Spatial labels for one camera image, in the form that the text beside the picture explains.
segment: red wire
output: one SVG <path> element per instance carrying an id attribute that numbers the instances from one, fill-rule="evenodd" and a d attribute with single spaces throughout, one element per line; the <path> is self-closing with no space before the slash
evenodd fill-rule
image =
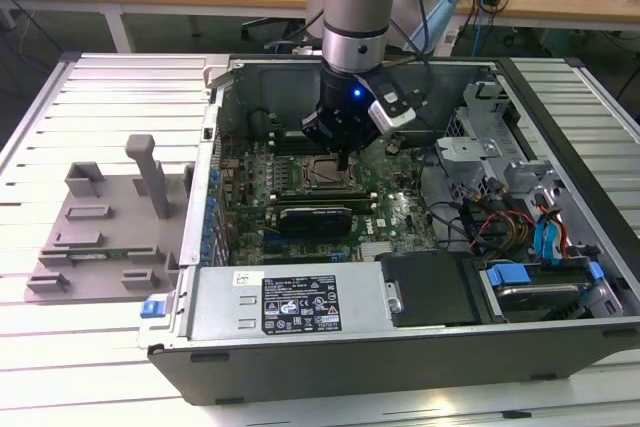
<path id="1" fill-rule="evenodd" d="M 533 219 L 530 216 L 528 216 L 527 214 L 525 214 L 524 212 L 517 212 L 515 210 L 507 210 L 507 214 L 517 215 L 518 217 L 524 218 L 531 225 L 536 225 L 536 223 L 533 221 Z"/>
<path id="2" fill-rule="evenodd" d="M 499 215 L 499 214 L 501 214 L 501 212 L 494 212 L 489 217 L 487 217 L 487 220 L 485 220 L 484 224 L 482 224 L 482 227 L 480 227 L 480 230 L 478 231 L 478 235 L 481 235 L 484 229 L 486 229 L 489 223 L 491 222 L 491 219 L 493 219 L 496 215 Z M 478 243 L 477 240 L 474 240 L 473 242 L 471 242 L 471 244 L 469 245 L 469 250 L 473 249 L 473 246 L 476 245 L 477 243 Z"/>

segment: blue cable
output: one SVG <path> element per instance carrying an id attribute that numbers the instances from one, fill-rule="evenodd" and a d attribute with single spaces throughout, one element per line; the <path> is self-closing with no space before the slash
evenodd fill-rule
<path id="1" fill-rule="evenodd" d="M 482 14 L 484 13 L 484 1 L 483 0 L 479 0 L 480 1 L 480 14 L 478 17 L 478 30 L 476 31 L 476 40 L 473 43 L 473 50 L 471 51 L 471 57 L 475 57 L 476 56 L 476 52 L 478 51 L 478 41 L 480 40 L 480 30 L 482 30 Z"/>

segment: gray plastic post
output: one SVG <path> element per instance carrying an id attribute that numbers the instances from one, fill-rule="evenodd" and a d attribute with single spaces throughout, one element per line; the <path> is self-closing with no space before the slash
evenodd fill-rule
<path id="1" fill-rule="evenodd" d="M 164 185 L 162 169 L 153 160 L 153 148 L 156 143 L 151 135 L 131 135 L 127 140 L 127 157 L 136 161 L 144 185 L 147 187 L 151 203 L 159 219 L 169 217 L 169 201 Z"/>
<path id="2" fill-rule="evenodd" d="M 71 164 L 65 178 L 74 197 L 98 197 L 93 182 L 103 181 L 104 177 L 95 162 L 75 162 Z"/>

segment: motherboard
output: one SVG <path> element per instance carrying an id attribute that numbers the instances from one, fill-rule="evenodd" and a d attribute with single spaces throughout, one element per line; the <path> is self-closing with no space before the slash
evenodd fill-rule
<path id="1" fill-rule="evenodd" d="M 344 171 L 336 156 L 290 154 L 221 136 L 212 170 L 229 265 L 366 262 L 437 247 L 416 191 L 420 162 L 401 140 L 375 142 Z"/>

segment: blue drive latch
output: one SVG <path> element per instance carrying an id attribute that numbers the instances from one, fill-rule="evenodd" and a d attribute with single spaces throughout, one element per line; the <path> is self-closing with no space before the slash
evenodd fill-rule
<path id="1" fill-rule="evenodd" d="M 493 287 L 531 283 L 524 264 L 495 264 L 487 269 L 487 276 Z"/>

